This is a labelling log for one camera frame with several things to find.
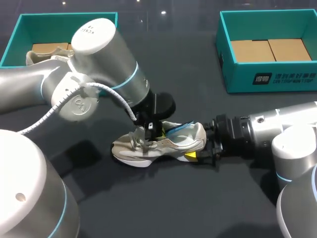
white cable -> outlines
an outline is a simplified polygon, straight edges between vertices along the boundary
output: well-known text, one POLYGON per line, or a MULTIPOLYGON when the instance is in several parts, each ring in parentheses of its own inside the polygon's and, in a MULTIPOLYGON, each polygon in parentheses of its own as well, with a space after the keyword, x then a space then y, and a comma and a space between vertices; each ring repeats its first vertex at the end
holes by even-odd
POLYGON ((127 110, 131 120, 136 121, 137 118, 135 117, 134 113, 132 112, 129 104, 116 92, 114 91, 112 88, 109 88, 108 86, 105 86, 101 83, 87 83, 87 86, 90 87, 96 87, 99 89, 104 89, 105 91, 109 92, 110 94, 112 94, 114 97, 116 97, 120 103, 124 106, 124 108, 127 110))
POLYGON ((128 103, 116 91, 114 91, 113 89, 111 89, 108 86, 105 86, 105 85, 103 85, 101 83, 86 83, 83 86, 78 85, 74 89, 68 91, 67 94, 58 103, 56 103, 41 119, 39 119, 36 123, 34 123, 33 125, 29 126, 28 128, 26 128, 24 130, 21 130, 21 131, 18 131, 18 133, 24 135, 24 134, 29 133, 30 131, 33 131, 39 125, 44 123, 58 108, 60 108, 60 106, 62 106, 65 102, 67 102, 69 100, 69 98, 71 96, 73 96, 74 93, 76 93, 81 88, 85 87, 85 85, 90 86, 90 87, 96 87, 96 88, 99 88, 99 89, 103 89, 103 90, 109 92, 110 94, 112 94, 124 106, 124 108, 126 109, 126 111, 129 114, 130 118, 133 121, 137 120, 135 115, 134 115, 134 113, 132 112, 130 106, 128 105, 128 103))

shoelace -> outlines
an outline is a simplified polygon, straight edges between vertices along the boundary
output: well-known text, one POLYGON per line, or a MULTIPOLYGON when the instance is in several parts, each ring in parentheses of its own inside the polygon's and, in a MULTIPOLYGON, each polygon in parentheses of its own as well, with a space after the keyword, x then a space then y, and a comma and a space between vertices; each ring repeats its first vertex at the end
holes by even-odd
POLYGON ((135 150, 140 147, 148 149, 153 146, 153 141, 145 141, 141 136, 142 133, 142 128, 137 128, 134 132, 129 132, 131 146, 135 150))

logo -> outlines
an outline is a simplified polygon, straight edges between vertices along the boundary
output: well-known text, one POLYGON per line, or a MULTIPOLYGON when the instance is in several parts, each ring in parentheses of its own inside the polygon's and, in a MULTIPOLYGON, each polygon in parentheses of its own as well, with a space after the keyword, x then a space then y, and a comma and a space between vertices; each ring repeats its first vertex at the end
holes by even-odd
POLYGON ((83 115, 89 111, 91 107, 91 102, 89 99, 82 98, 80 95, 77 95, 71 101, 71 110, 75 115, 83 115))
POLYGON ((269 83, 272 73, 257 73, 253 80, 253 85, 265 85, 269 83))

teal box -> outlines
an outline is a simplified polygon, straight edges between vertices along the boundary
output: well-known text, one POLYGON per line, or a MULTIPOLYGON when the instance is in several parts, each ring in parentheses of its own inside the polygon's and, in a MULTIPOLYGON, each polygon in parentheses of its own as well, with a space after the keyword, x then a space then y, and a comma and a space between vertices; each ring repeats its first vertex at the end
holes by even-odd
POLYGON ((0 68, 25 66, 25 56, 36 43, 70 43, 85 23, 107 18, 117 27, 117 12, 21 14, 0 61, 0 68))
POLYGON ((222 11, 216 48, 228 93, 317 90, 314 9, 222 11), (231 41, 268 39, 302 39, 312 60, 237 62, 231 41))

shoe tongue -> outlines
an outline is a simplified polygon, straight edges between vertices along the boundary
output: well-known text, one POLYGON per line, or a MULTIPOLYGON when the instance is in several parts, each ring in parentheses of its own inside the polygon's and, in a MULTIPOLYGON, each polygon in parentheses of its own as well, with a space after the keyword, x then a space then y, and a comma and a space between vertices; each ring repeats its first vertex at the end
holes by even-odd
MULTIPOLYGON (((145 142, 145 129, 143 127, 137 127, 134 132, 134 136, 137 139, 141 139, 142 141, 145 142)), ((163 139, 165 139, 165 136, 160 136, 156 138, 157 141, 163 140, 163 139)))

